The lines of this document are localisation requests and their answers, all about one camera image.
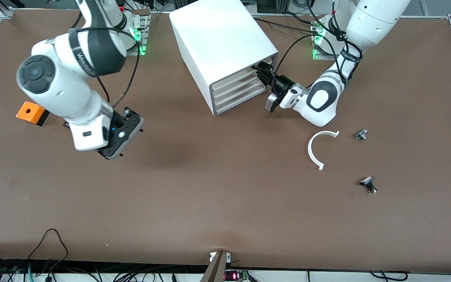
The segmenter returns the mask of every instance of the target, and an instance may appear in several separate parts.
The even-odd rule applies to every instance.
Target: metal fitting
[[[356,140],[366,140],[366,133],[367,132],[368,132],[368,130],[362,130],[362,131],[358,132],[354,136],[354,139],[356,139]]]

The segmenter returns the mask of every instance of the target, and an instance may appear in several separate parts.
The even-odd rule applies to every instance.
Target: cable
[[[78,25],[78,23],[79,23],[79,21],[81,20],[81,11],[79,11],[79,15],[78,15],[78,18],[76,19],[76,21],[72,24],[72,26],[70,27],[70,28],[75,28],[77,25]]]
[[[84,32],[84,31],[90,31],[90,30],[115,31],[115,32],[119,32],[119,33],[122,33],[122,34],[126,34],[126,35],[128,35],[129,37],[133,38],[133,36],[131,36],[131,34],[129,34],[129,33],[127,33],[127,32],[124,32],[124,31],[122,31],[122,30],[115,29],[115,28],[113,28],[113,27],[85,27],[85,28],[82,28],[82,29],[77,29],[77,32]],[[135,38],[133,38],[133,40],[135,40],[136,44],[137,44],[138,46],[140,46],[140,43],[139,43],[138,41],[136,41]],[[130,86],[131,86],[131,84],[132,84],[132,82],[133,82],[133,78],[135,77],[135,72],[137,71],[137,66],[138,66],[138,61],[139,61],[139,59],[140,59],[140,50],[138,50],[138,52],[137,52],[137,60],[135,61],[135,67],[133,68],[133,72],[132,72],[132,76],[131,76],[131,78],[130,78],[130,82],[128,83],[128,86],[126,87],[125,92],[123,92],[123,93],[119,96],[118,100],[116,100],[116,101],[114,102],[114,104],[112,104],[112,107],[116,107],[116,105],[118,105],[118,103],[124,98],[124,96],[125,96],[125,95],[128,93],[128,91],[130,90]]]
[[[121,100],[125,97],[125,95],[128,93],[128,91],[130,90],[130,86],[131,83],[133,82],[133,77],[135,77],[135,72],[137,71],[137,66],[138,66],[138,60],[140,59],[140,51],[137,52],[137,60],[135,61],[135,66],[133,67],[133,72],[132,72],[132,76],[130,78],[130,82],[128,83],[128,86],[126,87],[125,92],[123,92],[119,97],[118,100],[116,100],[116,102],[114,102],[112,104],[112,107],[116,107],[118,105],[119,102],[121,102]]]
[[[130,9],[134,10],[133,7],[131,7],[131,5],[126,0],[123,1],[130,7]]]
[[[99,273],[97,265],[94,262],[92,262],[92,264],[93,264],[93,267],[95,268],[95,271],[97,272],[97,275],[99,276],[100,282],[104,282],[104,281],[102,281],[102,276]]]
[[[286,27],[287,29],[299,30],[299,31],[303,31],[303,32],[313,33],[313,31],[310,31],[310,30],[305,30],[305,29],[301,29],[301,28],[298,28],[298,27],[292,27],[292,26],[290,26],[290,25],[283,25],[283,24],[281,24],[281,23],[275,23],[275,22],[267,21],[267,20],[264,20],[264,19],[262,19],[262,18],[254,18],[254,19],[255,19],[256,21],[260,21],[260,22],[264,22],[264,23],[269,23],[269,24],[271,24],[271,25],[278,25],[278,26],[280,26],[280,27]]]
[[[97,282],[102,282],[102,277],[100,276],[100,273],[98,271],[96,271],[96,273],[99,275],[99,278],[95,277],[95,275],[93,275],[93,273],[88,273],[86,271],[83,271],[82,269],[79,268],[63,268],[65,271],[69,271],[71,273],[78,273],[78,274],[87,274],[89,275],[91,278],[95,279],[95,281]]]
[[[57,278],[55,277],[55,273],[52,271],[52,277],[53,277],[53,281],[57,282]]]
[[[308,5],[309,13],[311,14],[311,16],[315,19],[315,21],[316,21],[322,28],[324,28],[326,31],[328,31],[328,32],[329,32],[330,34],[332,34],[333,36],[342,39],[342,40],[343,40],[344,42],[346,42],[347,44],[349,44],[349,45],[353,46],[354,48],[356,48],[356,50],[358,50],[358,52],[359,52],[359,57],[360,57],[360,59],[363,58],[363,54],[362,54],[361,50],[360,50],[354,43],[348,41],[348,40],[343,36],[342,31],[340,30],[340,28],[339,28],[339,32],[340,32],[340,34],[342,34],[342,37],[340,37],[340,34],[337,34],[335,31],[333,31],[333,30],[329,29],[328,27],[326,27],[326,26],[319,20],[319,18],[317,18],[317,16],[314,14],[313,9],[311,8],[311,5],[310,5],[310,3],[309,3],[309,0],[306,0],[306,2],[307,2],[307,5]],[[332,11],[335,10],[334,7],[335,7],[335,2],[332,2]],[[303,22],[303,23],[311,24],[311,22],[304,21],[303,19],[301,19],[301,18],[300,18],[299,16],[297,16],[296,14],[293,14],[292,12],[287,12],[287,14],[291,14],[291,15],[294,16],[297,20],[299,20],[299,21],[301,21],[301,22]]]
[[[321,35],[319,35],[319,34],[308,34],[308,35],[304,35],[303,37],[301,37],[301,38],[295,40],[295,42],[292,43],[292,45],[290,45],[290,47],[288,47],[288,50],[286,50],[286,52],[285,52],[285,54],[283,55],[283,57],[281,57],[281,60],[280,60],[280,62],[278,63],[278,66],[276,67],[276,70],[274,71],[274,74],[277,74],[277,73],[278,73],[278,70],[279,70],[279,68],[280,68],[280,66],[281,66],[281,63],[283,63],[283,60],[285,59],[286,55],[288,55],[288,52],[291,50],[292,47],[295,46],[296,43],[298,43],[299,41],[301,41],[301,40],[304,39],[304,38],[307,38],[307,37],[313,37],[313,36],[320,36],[321,38],[323,38],[324,40],[326,40],[326,42],[328,43],[328,45],[330,45],[330,48],[331,48],[331,50],[332,50],[333,58],[335,59],[335,62],[337,62],[337,54],[335,54],[335,50],[333,49],[333,46],[331,45],[330,41],[328,41],[328,39],[327,39],[326,37],[321,36]],[[343,75],[342,75],[342,71],[340,70],[339,65],[336,64],[336,66],[337,66],[337,71],[338,71],[338,73],[340,74],[340,78],[342,79],[342,81],[345,81],[345,79],[344,79],[344,77],[343,77]]]
[[[27,274],[29,274],[29,281],[34,282],[34,278],[32,278],[31,265],[27,267]]]
[[[158,269],[158,275],[159,275],[159,279],[161,279],[161,282],[164,282],[163,277],[161,277],[161,273],[159,273],[159,269]]]
[[[171,282],[177,282],[177,276],[175,276],[175,272],[173,271],[173,268],[171,270]]]
[[[107,98],[107,102],[110,103],[111,102],[111,97],[109,97],[109,93],[107,92],[107,89],[105,89],[105,86],[102,83],[102,80],[100,80],[100,76],[97,76],[97,80],[100,83],[100,86],[102,86],[102,89],[104,89],[104,93],[105,93],[105,96]]]
[[[133,38],[133,36],[131,34],[129,34],[128,32],[115,29],[114,27],[83,27],[80,29],[76,29],[77,32],[84,32],[84,31],[90,31],[90,30],[115,31],[118,33],[126,34],[129,37]]]
[[[146,29],[148,29],[152,25],[152,23],[154,23],[159,18],[159,16],[161,16],[161,14],[163,14],[163,11],[164,11],[165,7],[166,7],[166,5],[162,6],[161,7],[161,11],[158,11],[158,9],[154,8],[156,11],[158,11],[158,13],[156,15],[156,18],[154,18],[154,20],[151,20],[149,25],[147,25],[147,27],[145,27]]]
[[[67,258],[67,256],[69,255],[69,250],[67,249],[66,245],[64,244],[64,241],[62,241],[62,238],[60,237],[60,233],[57,231],[57,229],[55,228],[50,228],[48,230],[46,230],[45,234],[43,234],[43,237],[41,238],[41,241],[39,242],[39,244],[36,246],[36,248],[34,248],[34,250],[32,250],[32,252],[29,254],[29,256],[27,257],[27,260],[29,260],[32,256],[32,254],[39,248],[39,246],[41,246],[41,243],[43,243],[43,240],[45,239],[46,234],[48,234],[49,231],[53,231],[57,234],[57,237],[59,238],[60,243],[62,244],[62,246],[64,247],[64,250],[66,250],[66,255],[59,261],[55,262],[55,264],[52,265],[52,267],[50,268],[50,270],[48,271],[48,276],[50,276],[50,273],[52,271],[52,269],[61,261],[63,261],[64,259]]]
[[[384,279],[385,282],[389,282],[389,280],[402,282],[402,281],[405,281],[408,279],[408,273],[406,273],[406,272],[404,272],[405,277],[401,278],[401,279],[387,277],[383,271],[379,271],[379,272],[382,274],[382,276],[376,275],[375,273],[373,273],[373,271],[370,271],[370,274],[373,275],[375,278]]]
[[[247,272],[247,275],[248,275],[248,280],[250,280],[250,282],[258,282],[254,277],[252,277],[250,275],[250,273]]]

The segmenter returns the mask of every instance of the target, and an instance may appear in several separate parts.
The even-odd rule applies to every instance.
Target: power cord
[[[299,16],[297,16],[296,14],[294,14],[294,16],[295,16],[296,18],[298,18],[300,21],[304,22],[304,23],[311,24],[311,22],[304,21],[303,19],[299,18]],[[276,71],[274,71],[274,79],[276,79],[276,75],[277,75],[278,70],[279,70],[279,68],[280,68],[280,66],[281,66],[281,63],[284,61],[286,55],[288,55],[288,52],[291,50],[291,48],[292,48],[293,46],[295,46],[296,43],[298,43],[299,41],[301,41],[302,39],[307,38],[307,37],[319,36],[319,37],[321,37],[322,39],[324,39],[324,40],[328,43],[328,45],[330,46],[330,49],[332,50],[333,58],[335,59],[335,62],[337,62],[337,54],[335,53],[335,50],[333,49],[333,46],[332,46],[332,44],[330,43],[330,41],[329,41],[326,37],[317,34],[315,31],[299,29],[298,27],[292,27],[292,26],[290,26],[290,25],[283,25],[283,24],[281,24],[281,23],[275,23],[275,22],[267,21],[267,20],[264,20],[264,19],[262,19],[262,18],[254,18],[254,19],[257,20],[257,21],[260,21],[260,22],[265,22],[265,23],[269,23],[269,24],[273,24],[273,25],[278,25],[278,26],[280,26],[280,27],[285,27],[285,28],[288,28],[288,29],[299,30],[299,31],[304,31],[304,32],[310,33],[310,34],[308,34],[308,35],[305,35],[305,36],[303,36],[303,37],[301,37],[301,38],[295,40],[295,42],[292,43],[292,45],[290,45],[290,47],[288,47],[288,50],[286,50],[286,52],[283,54],[283,57],[282,57],[281,60],[279,61],[278,66],[277,66],[277,68],[276,68]],[[337,71],[338,71],[338,73],[339,73],[339,75],[340,75],[340,79],[345,83],[345,78],[344,78],[344,75],[342,74],[342,67],[338,66],[338,64],[337,64]]]
[[[134,10],[132,5],[130,5],[130,3],[128,3],[126,0],[123,0],[123,2],[125,2],[125,4],[127,4],[130,7],[130,9]]]
[[[384,279],[385,282],[389,282],[389,280],[402,282],[402,281],[405,281],[408,279],[408,273],[406,273],[406,272],[404,272],[405,277],[401,278],[401,279],[388,277],[385,275],[385,273],[383,271],[379,271],[379,272],[381,273],[382,276],[376,275],[375,273],[373,273],[373,271],[370,271],[370,274],[373,275],[375,278]]]
[[[250,275],[250,273],[247,273],[248,274],[248,280],[250,280],[250,282],[258,282],[255,278],[253,278],[251,275]]]
[[[97,80],[100,83],[100,86],[102,86],[102,89],[104,89],[104,93],[105,93],[105,96],[107,98],[107,102],[110,103],[111,102],[111,97],[109,97],[109,93],[107,92],[107,89],[105,89],[105,86],[102,83],[102,80],[100,80],[100,76],[97,76]]]
[[[102,275],[100,275],[97,265],[94,262],[92,262],[92,264],[93,264],[93,267],[95,268],[95,271],[97,272],[100,282],[104,282],[104,281],[102,281]]]
[[[281,66],[281,63],[283,63],[283,61],[284,61],[286,55],[288,55],[288,52],[292,49],[292,47],[294,47],[295,44],[298,43],[299,41],[301,41],[302,39],[307,38],[307,37],[313,37],[313,36],[320,36],[321,38],[323,38],[324,40],[326,40],[326,42],[328,43],[328,45],[330,46],[330,48],[331,48],[331,50],[332,50],[333,58],[335,59],[335,62],[337,62],[337,54],[335,54],[335,50],[333,49],[333,46],[331,45],[330,41],[329,41],[326,37],[321,36],[321,35],[319,35],[319,34],[314,34],[314,33],[313,33],[313,34],[304,35],[303,37],[301,37],[301,38],[295,40],[295,42],[292,43],[292,45],[290,45],[290,47],[288,47],[288,50],[286,50],[286,52],[284,53],[283,57],[281,57],[281,60],[280,60],[280,62],[278,63],[278,66],[276,67],[276,70],[274,71],[274,79],[276,79],[276,75],[277,75],[278,70],[279,70],[279,68],[280,68],[280,66]],[[342,70],[341,70],[341,68],[340,68],[340,66],[339,66],[338,64],[337,64],[337,72],[339,73],[340,78],[342,79],[342,81],[345,81],[345,78],[344,78],[344,76],[343,76],[343,74],[342,74]]]
[[[72,26],[70,28],[73,29],[78,25],[79,21],[81,20],[81,16],[83,16],[83,15],[81,14],[81,11],[79,11],[78,18],[76,19],[76,21],[72,24]]]
[[[62,244],[62,246],[64,247],[64,250],[66,251],[66,255],[64,255],[64,257],[63,257],[61,260],[55,262],[55,264],[52,265],[52,267],[51,267],[50,270],[48,271],[48,276],[47,276],[48,281],[45,280],[45,282],[49,282],[49,281],[51,280],[50,274],[52,273],[53,268],[54,268],[59,262],[62,262],[64,259],[66,259],[67,256],[69,255],[69,250],[67,249],[66,245],[64,244],[64,241],[62,241],[62,238],[60,237],[60,233],[57,231],[57,229],[55,229],[55,228],[50,228],[50,229],[46,230],[45,234],[43,234],[43,237],[41,238],[41,241],[40,241],[39,244],[36,246],[36,248],[34,248],[34,250],[32,250],[32,252],[29,254],[29,256],[27,256],[27,260],[29,260],[29,259],[31,258],[31,256],[32,256],[32,254],[39,248],[39,246],[41,246],[41,243],[43,243],[43,240],[45,239],[46,234],[48,234],[48,232],[50,232],[50,231],[53,231],[53,232],[55,232],[55,233],[57,234],[57,237],[59,238],[60,243]],[[31,275],[31,265],[30,265],[30,264],[29,264],[28,270],[29,270],[29,275]]]
[[[363,53],[361,52],[361,50],[360,50],[354,43],[350,42],[349,40],[347,40],[347,38],[345,38],[345,36],[344,36],[345,32],[342,32],[342,30],[340,29],[339,24],[337,23],[337,18],[335,18],[335,15],[334,15],[334,14],[333,14],[332,17],[330,18],[329,23],[331,23],[331,25],[330,25],[330,28],[328,28],[328,27],[326,27],[326,26],[319,20],[319,18],[317,18],[317,16],[314,14],[314,12],[313,12],[313,10],[312,10],[312,8],[311,8],[311,5],[310,5],[310,3],[309,3],[309,0],[306,0],[306,2],[307,2],[308,10],[309,10],[309,12],[311,13],[311,16],[315,19],[315,21],[316,21],[316,22],[317,22],[324,30],[328,31],[330,34],[332,34],[333,36],[335,36],[335,37],[337,38],[337,40],[343,41],[343,42],[345,43],[345,46],[346,46],[346,52],[349,52],[349,45],[351,45],[351,46],[354,47],[356,50],[358,50],[358,53],[359,53],[359,57],[358,57],[358,58],[359,58],[359,59],[363,58]],[[332,2],[332,13],[334,13],[334,11],[335,11],[335,1]],[[310,21],[303,20],[303,19],[300,18],[297,14],[294,14],[294,13],[292,13],[292,12],[290,12],[290,11],[286,11],[284,14],[290,14],[290,15],[292,15],[295,19],[297,19],[298,21],[300,21],[300,22],[302,22],[302,23],[305,23],[305,24],[308,24],[308,25],[311,25],[311,24],[312,24]],[[344,78],[344,75],[343,75],[342,72],[340,71],[340,70],[342,69],[342,67],[343,67],[345,61],[346,61],[346,59],[344,58],[344,59],[342,60],[342,63],[340,64],[340,66],[338,66],[338,64],[337,64],[337,70],[338,70],[338,72],[339,72],[340,79],[342,80],[342,82],[343,82],[344,84],[347,84],[347,80]],[[351,73],[349,74],[349,77],[352,76],[352,73],[354,72],[354,69],[353,69],[353,70],[351,71]]]
[[[133,37],[131,36],[131,34],[129,34],[129,33],[127,33],[127,32],[124,32],[124,31],[122,31],[122,30],[115,29],[114,27],[85,27],[85,28],[82,28],[82,29],[77,29],[77,32],[84,32],[84,31],[90,31],[90,30],[115,31],[115,32],[119,32],[119,33],[122,33],[122,34],[126,34],[126,35],[128,35],[129,37],[133,38]],[[140,46],[140,43],[139,43],[138,41],[135,40],[135,42],[136,42],[136,44],[137,44],[138,46]],[[128,82],[128,86],[126,87],[126,90],[119,96],[119,98],[112,104],[112,107],[113,107],[113,108],[116,107],[116,106],[118,105],[118,103],[125,97],[125,95],[126,95],[126,94],[128,93],[128,91],[130,90],[130,86],[131,86],[131,84],[132,84],[132,82],[133,82],[133,78],[135,77],[135,72],[137,71],[137,66],[138,66],[138,61],[139,61],[139,59],[140,59],[140,51],[137,52],[137,60],[135,61],[135,66],[134,66],[134,68],[133,68],[133,72],[132,72],[130,81]]]
[[[161,273],[159,273],[159,269],[158,269],[157,271],[158,271],[159,279],[161,279],[161,282],[164,282],[164,281],[163,281],[163,277],[161,277]]]
[[[171,282],[177,282],[177,276],[175,276],[175,272],[173,271],[173,268],[171,270]]]
[[[255,19],[256,21],[260,21],[260,22],[264,22],[264,23],[269,23],[269,24],[271,24],[271,25],[278,25],[278,26],[280,26],[280,27],[286,27],[287,29],[298,30],[298,31],[303,31],[303,32],[309,32],[309,33],[312,33],[312,32],[313,32],[313,31],[301,29],[301,28],[298,28],[298,27],[292,27],[292,26],[290,26],[290,25],[283,25],[283,24],[281,24],[281,23],[271,22],[271,21],[265,20],[265,19],[263,19],[263,18],[254,18],[254,19]]]

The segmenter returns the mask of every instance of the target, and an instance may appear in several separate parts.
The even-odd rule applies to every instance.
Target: white curved plastic part
[[[325,165],[324,163],[320,162],[313,154],[313,140],[320,135],[329,135],[333,138],[337,137],[337,135],[339,135],[339,131],[338,132],[331,132],[331,131],[322,131],[322,132],[318,132],[316,133],[311,140],[309,141],[309,144],[307,145],[307,152],[309,153],[309,157],[311,158],[311,160],[317,165],[319,166],[319,170],[323,169],[323,166]]]

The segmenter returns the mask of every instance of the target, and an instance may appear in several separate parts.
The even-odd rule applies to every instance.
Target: brown tabletop
[[[16,85],[19,64],[76,17],[21,10],[0,24],[0,258],[26,258],[54,227],[74,260],[206,264],[225,249],[242,266],[451,272],[448,21],[401,19],[319,128],[292,110],[270,114],[267,94],[213,117],[165,14],[118,106],[141,114],[144,132],[106,161],[75,151],[60,118],[44,127],[15,118],[29,100]],[[302,36],[260,25],[281,54]],[[310,40],[299,43],[279,73],[310,84],[331,64],[311,52]],[[134,62],[103,78],[112,99]],[[363,128],[368,139],[354,140]],[[307,143],[321,130],[340,135],[315,140],[318,171]],[[369,175],[375,195],[357,185]],[[50,234],[34,255],[63,250]]]

